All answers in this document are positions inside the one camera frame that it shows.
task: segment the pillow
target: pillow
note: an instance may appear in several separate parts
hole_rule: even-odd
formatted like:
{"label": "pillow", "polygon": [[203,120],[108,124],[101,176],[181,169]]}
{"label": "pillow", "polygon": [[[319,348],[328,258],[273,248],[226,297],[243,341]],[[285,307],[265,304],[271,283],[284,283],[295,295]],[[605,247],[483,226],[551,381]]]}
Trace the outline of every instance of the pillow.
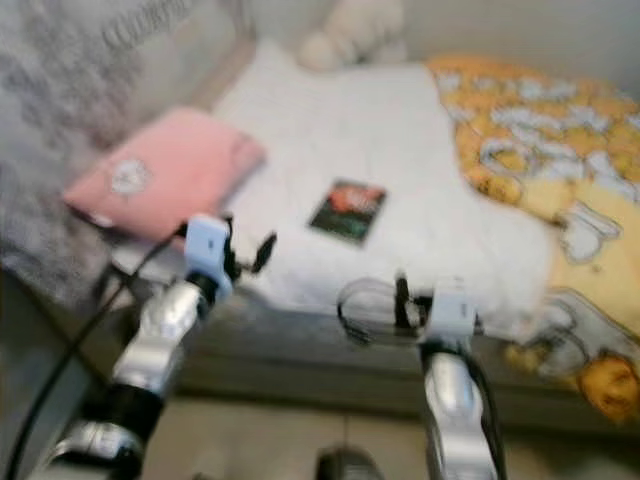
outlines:
{"label": "pillow", "polygon": [[210,115],[178,108],[100,160],[64,201],[99,226],[160,240],[195,213],[217,213],[264,154]]}

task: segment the cartoon print fabric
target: cartoon print fabric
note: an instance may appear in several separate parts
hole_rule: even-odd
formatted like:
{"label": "cartoon print fabric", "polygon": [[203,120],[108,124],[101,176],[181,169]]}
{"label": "cartoon print fabric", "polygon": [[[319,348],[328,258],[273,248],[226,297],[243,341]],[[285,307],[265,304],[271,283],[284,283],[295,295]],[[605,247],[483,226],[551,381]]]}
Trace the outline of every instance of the cartoon print fabric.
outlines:
{"label": "cartoon print fabric", "polygon": [[557,227],[529,341],[508,357],[580,389],[614,421],[640,410],[640,108],[592,80],[459,55],[430,60],[464,176]]}

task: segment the white plush toy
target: white plush toy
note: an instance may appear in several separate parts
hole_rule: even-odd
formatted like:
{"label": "white plush toy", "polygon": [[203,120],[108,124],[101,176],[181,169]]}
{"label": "white plush toy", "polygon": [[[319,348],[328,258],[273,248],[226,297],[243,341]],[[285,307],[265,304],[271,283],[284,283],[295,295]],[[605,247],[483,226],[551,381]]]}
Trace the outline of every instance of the white plush toy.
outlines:
{"label": "white plush toy", "polygon": [[407,58],[403,33],[403,0],[338,0],[320,30],[302,43],[298,62],[316,71],[402,62]]}

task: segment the floor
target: floor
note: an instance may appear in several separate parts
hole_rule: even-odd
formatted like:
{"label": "floor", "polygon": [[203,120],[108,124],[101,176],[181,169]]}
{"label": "floor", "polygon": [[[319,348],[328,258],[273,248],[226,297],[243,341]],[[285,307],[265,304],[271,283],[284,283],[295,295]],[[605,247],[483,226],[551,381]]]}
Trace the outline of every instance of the floor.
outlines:
{"label": "floor", "polygon": [[[640,478],[640,445],[533,432],[505,439],[511,480]],[[318,451],[345,441],[366,449],[388,480],[426,478],[418,422],[178,399],[158,426],[143,479],[313,479]]]}

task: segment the small card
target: small card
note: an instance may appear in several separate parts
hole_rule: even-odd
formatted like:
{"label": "small card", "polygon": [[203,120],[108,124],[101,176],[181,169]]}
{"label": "small card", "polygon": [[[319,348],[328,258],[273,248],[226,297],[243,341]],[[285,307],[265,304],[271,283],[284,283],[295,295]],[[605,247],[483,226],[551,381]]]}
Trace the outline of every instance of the small card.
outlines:
{"label": "small card", "polygon": [[380,187],[337,180],[309,225],[361,245],[386,196]]}

